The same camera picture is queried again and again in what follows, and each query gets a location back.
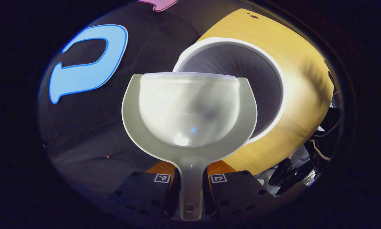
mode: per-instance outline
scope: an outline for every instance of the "white scoop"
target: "white scoop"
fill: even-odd
[[[251,137],[257,105],[246,78],[208,73],[134,74],[122,120],[144,152],[180,172],[180,217],[199,220],[202,175]]]

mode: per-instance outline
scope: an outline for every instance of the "blue foam letter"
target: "blue foam letter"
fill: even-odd
[[[107,24],[89,27],[73,38],[62,50],[66,52],[74,43],[103,39],[106,49],[103,55],[94,63],[62,67],[59,62],[55,65],[49,81],[49,97],[53,104],[66,94],[73,94],[96,89],[110,79],[115,72],[125,47],[128,32],[121,25]]]

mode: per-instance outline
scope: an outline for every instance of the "cable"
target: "cable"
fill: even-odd
[[[337,121],[337,123],[327,133],[325,133],[323,135],[312,135],[312,137],[321,138],[321,137],[328,135],[334,128],[336,128],[336,126],[337,126],[337,124],[339,124],[339,122],[340,122],[340,119]]]
[[[315,150],[318,152],[319,156],[327,161],[330,161],[330,158],[326,157],[325,155],[323,155],[320,150],[316,147],[315,145],[315,141],[313,139],[310,140],[311,142],[313,142],[313,148],[315,148]]]

